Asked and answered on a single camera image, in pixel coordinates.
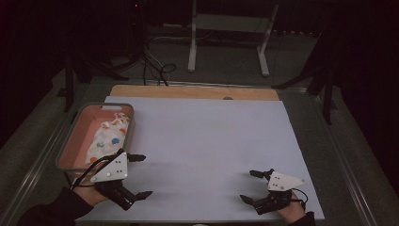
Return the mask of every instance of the human hand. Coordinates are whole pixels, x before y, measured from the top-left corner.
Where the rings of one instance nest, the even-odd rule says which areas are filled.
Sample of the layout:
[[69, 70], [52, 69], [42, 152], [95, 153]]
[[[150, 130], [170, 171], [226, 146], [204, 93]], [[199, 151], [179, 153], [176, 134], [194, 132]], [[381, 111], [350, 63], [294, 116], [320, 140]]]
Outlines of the human hand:
[[[297, 200], [298, 197], [292, 192], [291, 199], [292, 200]], [[288, 224], [294, 223], [295, 221], [303, 218], [306, 216], [305, 210], [303, 209], [302, 205], [300, 202], [290, 202], [290, 205], [287, 207], [280, 209], [277, 211], [287, 222]]]
[[94, 184], [89, 179], [84, 180], [80, 183], [80, 186], [76, 186], [72, 191], [91, 206], [108, 200], [107, 197], [96, 190]]

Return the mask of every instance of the sleeve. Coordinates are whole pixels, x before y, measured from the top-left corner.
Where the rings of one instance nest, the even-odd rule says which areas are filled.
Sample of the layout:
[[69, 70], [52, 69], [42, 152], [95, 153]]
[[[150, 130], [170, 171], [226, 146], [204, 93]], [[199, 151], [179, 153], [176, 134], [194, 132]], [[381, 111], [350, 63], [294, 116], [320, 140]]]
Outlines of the sleeve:
[[297, 220], [296, 222], [289, 224], [288, 226], [316, 226], [316, 222], [314, 221], [314, 213], [308, 212], [306, 216]]
[[17, 226], [25, 225], [75, 225], [75, 220], [93, 209], [76, 193], [63, 188], [50, 204], [39, 204], [28, 209], [18, 221]]

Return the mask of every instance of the metal frame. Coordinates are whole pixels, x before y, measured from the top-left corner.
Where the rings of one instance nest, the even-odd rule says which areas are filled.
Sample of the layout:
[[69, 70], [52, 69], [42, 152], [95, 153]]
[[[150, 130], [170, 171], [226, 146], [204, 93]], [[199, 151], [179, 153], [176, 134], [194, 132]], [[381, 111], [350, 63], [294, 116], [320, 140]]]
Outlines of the metal frame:
[[[203, 86], [204, 84], [180, 84], [180, 85], [189, 85], [189, 86]], [[225, 87], [224, 85], [214, 85], [216, 87]], [[76, 96], [83, 97], [88, 89], [88, 86], [82, 86], [79, 88]], [[286, 90], [278, 90], [278, 93], [297, 93], [306, 95], [303, 89], [286, 89]], [[349, 191], [351, 192], [352, 199], [354, 204], [357, 206], [359, 210], [359, 215], [364, 225], [372, 226], [377, 225], [375, 216], [373, 215], [372, 210], [362, 189], [360, 188], [359, 182], [357, 181], [354, 172], [352, 171], [350, 164], [347, 160], [346, 154], [343, 151], [343, 148], [340, 145], [340, 142], [336, 138], [336, 131], [334, 131], [331, 127], [329, 127], [326, 122], [323, 120], [322, 111], [320, 110], [321, 101], [319, 97], [312, 98], [312, 103], [315, 111], [318, 113], [318, 118], [327, 131], [329, 136], [329, 140], [333, 144], [333, 153], [337, 157], [338, 165], [343, 173], [343, 178], [346, 181]], [[0, 217], [0, 225], [15, 225], [19, 215], [22, 211], [22, 206], [25, 205], [27, 199], [29, 198], [31, 192], [35, 188], [36, 183], [40, 179], [46, 164], [52, 154], [54, 154], [55, 148], [60, 144], [60, 140], [62, 140], [61, 136], [65, 133], [69, 122], [72, 119], [73, 112], [78, 108], [78, 103], [74, 103], [72, 105], [72, 110], [69, 113], [66, 113], [64, 117], [60, 120], [57, 128], [49, 137], [49, 140], [43, 150], [40, 153], [40, 156], [32, 165], [29, 172], [25, 175], [19, 189], [16, 192], [16, 195], [13, 197], [12, 201], [8, 204], [5, 212], [3, 212]]]
[[269, 76], [270, 72], [267, 67], [264, 51], [272, 32], [273, 24], [276, 18], [279, 5], [274, 5], [269, 18], [257, 17], [237, 17], [223, 16], [197, 13], [197, 0], [193, 0], [193, 14], [191, 26], [191, 46], [188, 57], [188, 71], [196, 70], [197, 60], [197, 29], [227, 30], [227, 31], [243, 31], [253, 33], [263, 33], [263, 42], [257, 47], [259, 64], [263, 76]]

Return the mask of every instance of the black cable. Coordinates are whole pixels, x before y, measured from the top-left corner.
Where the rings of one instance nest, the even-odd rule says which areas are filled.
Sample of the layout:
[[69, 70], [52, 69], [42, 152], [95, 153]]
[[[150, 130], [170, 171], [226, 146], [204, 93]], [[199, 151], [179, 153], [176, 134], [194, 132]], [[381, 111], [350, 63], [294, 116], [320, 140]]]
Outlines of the black cable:
[[306, 198], [306, 200], [305, 200], [305, 201], [298, 200], [298, 202], [304, 202], [305, 204], [306, 204], [306, 202], [308, 202], [308, 200], [309, 200], [309, 197], [306, 195], [306, 193], [305, 193], [305, 192], [303, 192], [303, 191], [301, 191], [301, 190], [299, 190], [299, 189], [297, 189], [297, 188], [293, 188], [293, 190], [295, 190], [295, 191], [299, 191], [299, 192], [300, 192], [300, 193], [302, 193], [302, 194], [305, 196], [305, 198]]
[[85, 179], [85, 177], [88, 175], [88, 173], [90, 171], [92, 171], [99, 163], [101, 163], [104, 160], [111, 160], [113, 158], [114, 158], [114, 155], [104, 156], [104, 157], [98, 159], [97, 161], [95, 161], [94, 163], [92, 163], [90, 165], [90, 167], [88, 167], [88, 169], [86, 169], [86, 171], [78, 179], [76, 179], [76, 181], [71, 186], [71, 190], [73, 190], [77, 186], [80, 186], [80, 183], [83, 181], [83, 179]]
[[143, 72], [144, 83], [146, 84], [146, 79], [145, 79], [146, 69], [149, 68], [151, 72], [152, 72], [152, 69], [154, 69], [159, 73], [159, 77], [156, 77], [152, 73], [152, 77], [157, 80], [158, 85], [160, 85], [160, 83], [162, 81], [165, 84], [165, 86], [169, 86], [167, 79], [164, 77], [164, 73], [168, 74], [168, 73], [174, 72], [176, 70], [176, 65], [173, 63], [169, 63], [169, 64], [163, 65], [160, 68], [158, 68], [158, 66], [154, 65], [152, 63], [151, 59], [146, 54], [143, 54], [142, 58], [144, 60], [144, 72]]

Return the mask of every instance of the wire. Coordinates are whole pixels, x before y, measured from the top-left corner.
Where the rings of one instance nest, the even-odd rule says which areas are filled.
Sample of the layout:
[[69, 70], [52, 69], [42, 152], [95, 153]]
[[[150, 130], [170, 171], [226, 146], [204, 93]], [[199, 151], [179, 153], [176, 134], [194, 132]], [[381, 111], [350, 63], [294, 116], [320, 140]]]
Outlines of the wire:
[[92, 171], [99, 163], [101, 163], [104, 160], [110, 160], [113, 158], [114, 158], [114, 155], [108, 155], [108, 156], [104, 156], [104, 157], [98, 159], [97, 161], [95, 161], [94, 163], [92, 163], [90, 165], [90, 167], [88, 167], [88, 169], [86, 169], [86, 171], [78, 179], [76, 179], [76, 181], [71, 186], [71, 190], [73, 190], [77, 186], [80, 186], [80, 183], [83, 181], [83, 179], [85, 179], [85, 177], [88, 175], [88, 173], [90, 171]]
[[[146, 85], [146, 69], [150, 69], [152, 73], [152, 77], [154, 77], [157, 80], [158, 86], [160, 85], [161, 81], [165, 84], [165, 86], [168, 86], [168, 82], [170, 80], [169, 78], [169, 73], [172, 73], [176, 70], [176, 65], [169, 63], [166, 65], [163, 65], [155, 56], [153, 56], [150, 51], [144, 47], [145, 53], [142, 55], [142, 58], [144, 60], [144, 72], [143, 72], [143, 80], [144, 84]], [[152, 72], [152, 70], [156, 70], [159, 73], [159, 77], [155, 76]]]
[[306, 193], [305, 193], [305, 192], [303, 192], [303, 191], [301, 191], [301, 190], [299, 190], [299, 189], [297, 189], [297, 188], [292, 188], [292, 190], [299, 191], [299, 192], [300, 192], [300, 193], [302, 193], [302, 194], [305, 196], [305, 198], [306, 198], [306, 200], [305, 200], [305, 201], [298, 200], [297, 202], [304, 202], [305, 204], [306, 204], [306, 202], [308, 202], [308, 200], [309, 200], [309, 197], [306, 195]]

